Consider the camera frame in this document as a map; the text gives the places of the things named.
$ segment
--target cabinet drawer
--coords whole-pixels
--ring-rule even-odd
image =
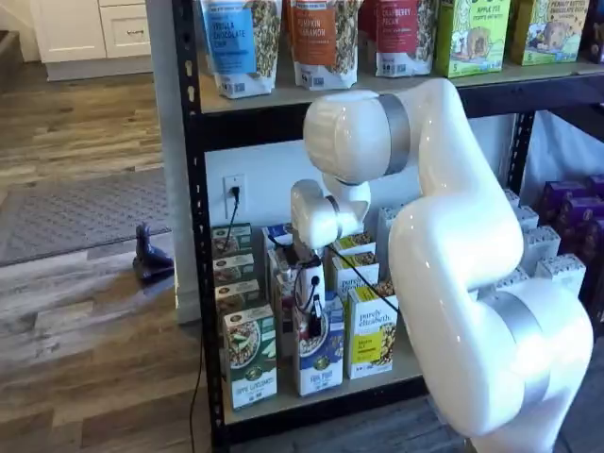
[[[144,0],[99,0],[99,7],[121,7],[124,5],[144,5]]]
[[[101,19],[108,58],[151,54],[144,5],[102,7]]]

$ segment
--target plug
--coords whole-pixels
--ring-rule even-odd
[[[235,205],[239,205],[239,194],[241,193],[241,187],[233,186],[230,188],[230,194],[235,197]]]

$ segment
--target gray rug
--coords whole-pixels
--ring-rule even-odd
[[[0,207],[0,266],[133,239],[140,222],[170,229],[161,169],[15,190]]]

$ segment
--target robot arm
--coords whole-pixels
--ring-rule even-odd
[[[419,151],[423,196],[394,221],[389,259],[428,388],[480,451],[547,451],[585,373],[593,332],[578,300],[549,281],[470,298],[468,290],[517,266],[523,238],[453,85],[326,96],[310,106],[304,140],[312,163],[332,176],[324,179],[339,207],[319,201],[318,185],[294,186],[294,227],[311,248],[346,234],[367,212],[368,187],[366,208],[356,210],[359,197],[339,186],[400,172]]]

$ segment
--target cereal box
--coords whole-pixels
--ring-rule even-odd
[[[575,61],[589,0],[520,0],[511,57],[518,64]]]
[[[280,359],[291,357],[294,352],[294,282],[277,276],[273,300],[277,320],[277,352]]]
[[[262,229],[262,250],[264,250],[264,291],[267,294],[271,293],[271,275],[273,270],[271,269],[271,260],[268,257],[269,250],[275,250],[275,244],[268,239],[271,236],[275,241],[281,245],[292,244],[292,224],[278,224],[272,226],[265,226]]]
[[[212,267],[215,286],[254,278],[254,256],[251,253],[219,258],[213,261]]]
[[[537,261],[544,258],[553,258],[558,255],[560,236],[551,226],[539,226],[524,234],[525,252],[520,260],[520,265],[529,276],[534,276]]]
[[[387,279],[390,275],[390,265],[388,263],[390,228],[396,215],[402,208],[402,206],[397,208],[380,208],[377,212],[376,257],[377,262],[379,262],[379,278],[382,280]]]
[[[443,0],[436,69],[447,77],[501,71],[510,0]]]
[[[224,318],[226,385],[233,409],[277,394],[277,345],[271,307]]]
[[[537,263],[536,277],[547,278],[560,283],[564,288],[579,297],[579,291],[585,277],[585,265],[572,253],[540,260]]]
[[[376,292],[398,308],[392,282],[381,282]],[[393,369],[397,313],[370,288],[348,292],[346,307],[345,367],[348,377],[363,378]]]
[[[211,229],[211,255],[214,259],[252,253],[252,226],[234,224],[230,230],[228,244],[225,245],[228,226],[215,226]]]
[[[255,279],[218,286],[214,292],[218,319],[233,311],[245,310],[250,305],[261,304],[260,285]]]
[[[342,384],[344,376],[344,308],[326,292],[321,335],[311,337],[309,315],[294,308],[294,381],[301,396]]]
[[[345,257],[357,271],[372,285],[378,283],[379,263],[372,252],[358,253]],[[343,259],[335,257],[332,262],[332,281],[327,285],[331,291],[335,291],[340,300],[348,297],[348,290],[364,286],[365,283],[359,278],[357,273]]]

